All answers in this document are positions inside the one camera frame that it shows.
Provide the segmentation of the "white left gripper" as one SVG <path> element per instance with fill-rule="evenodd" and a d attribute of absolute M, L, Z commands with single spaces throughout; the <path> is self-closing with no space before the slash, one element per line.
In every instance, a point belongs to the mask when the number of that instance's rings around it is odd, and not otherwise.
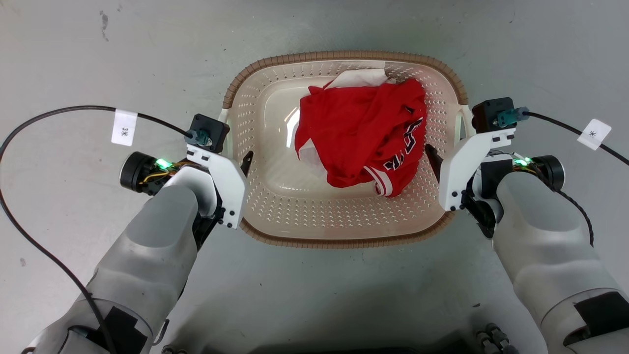
<path fill-rule="evenodd" d="M 141 152 L 130 154 L 120 171 L 120 184 L 136 193 L 155 197 L 171 186 L 193 193 L 202 219 L 237 229 L 242 221 L 250 167 L 254 151 L 243 157 L 242 164 L 223 155 L 188 145 L 186 157 L 170 163 Z"/>

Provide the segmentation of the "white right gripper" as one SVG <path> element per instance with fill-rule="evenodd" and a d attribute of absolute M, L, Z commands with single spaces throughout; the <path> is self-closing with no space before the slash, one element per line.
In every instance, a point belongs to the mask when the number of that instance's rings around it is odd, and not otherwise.
<path fill-rule="evenodd" d="M 445 158 L 431 144 L 425 144 L 438 182 L 440 206 L 445 211 L 466 210 L 487 239 L 493 238 L 504 214 L 497 188 L 507 175 L 533 175 L 555 190 L 562 190 L 565 184 L 564 166 L 553 155 L 529 158 L 500 150 L 514 138 L 515 129 L 474 134 L 457 143 Z"/>

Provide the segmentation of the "beige laundry basket brown rim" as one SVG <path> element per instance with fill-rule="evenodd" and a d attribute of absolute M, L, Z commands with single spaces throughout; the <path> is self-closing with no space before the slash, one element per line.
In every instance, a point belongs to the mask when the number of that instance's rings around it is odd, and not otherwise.
<path fill-rule="evenodd" d="M 232 81 L 221 117 L 231 130 L 225 155 L 253 152 L 241 228 L 267 244 L 319 249 L 382 247 L 437 235 L 453 219 L 438 203 L 438 183 L 423 157 L 418 172 L 392 199 L 371 183 L 338 189 L 315 177 L 298 159 L 294 130 L 308 88 L 346 70 L 383 69 L 399 83 L 416 79 L 426 91 L 426 142 L 444 156 L 472 132 L 468 95 L 453 69 L 438 59 L 409 53 L 342 50 L 260 59 Z"/>

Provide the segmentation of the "red sports jersey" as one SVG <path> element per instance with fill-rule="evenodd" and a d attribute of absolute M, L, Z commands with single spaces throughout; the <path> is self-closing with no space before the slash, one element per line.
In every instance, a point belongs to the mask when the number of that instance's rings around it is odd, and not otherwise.
<path fill-rule="evenodd" d="M 423 157 L 428 110 L 420 81 L 377 87 L 309 87 L 300 99 L 294 149 L 299 161 L 335 188 L 372 183 L 397 197 Z"/>

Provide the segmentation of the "white garment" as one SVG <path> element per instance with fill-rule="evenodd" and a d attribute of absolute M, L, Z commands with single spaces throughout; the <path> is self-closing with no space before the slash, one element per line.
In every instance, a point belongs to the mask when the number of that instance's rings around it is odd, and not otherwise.
<path fill-rule="evenodd" d="M 383 84 L 395 83 L 396 80 L 389 79 L 383 68 L 345 70 L 331 82 L 324 85 L 323 89 L 379 87 Z"/>

